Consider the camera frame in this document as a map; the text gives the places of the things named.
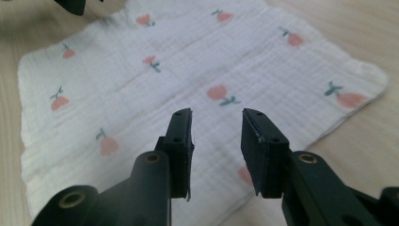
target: wooden table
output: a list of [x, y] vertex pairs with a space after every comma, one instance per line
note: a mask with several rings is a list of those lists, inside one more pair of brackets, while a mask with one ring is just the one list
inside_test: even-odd
[[[319, 29], [360, 60], [390, 77], [383, 96], [365, 106], [332, 134], [313, 144], [349, 186], [378, 197], [399, 186], [399, 1], [269, 0]], [[57, 43], [87, 24], [123, 8], [123, 0], [88, 1], [83, 17], [54, 1], [0, 1], [0, 225], [32, 221], [21, 178], [21, 104], [18, 63], [31, 51]], [[254, 225], [246, 207], [223, 225]]]

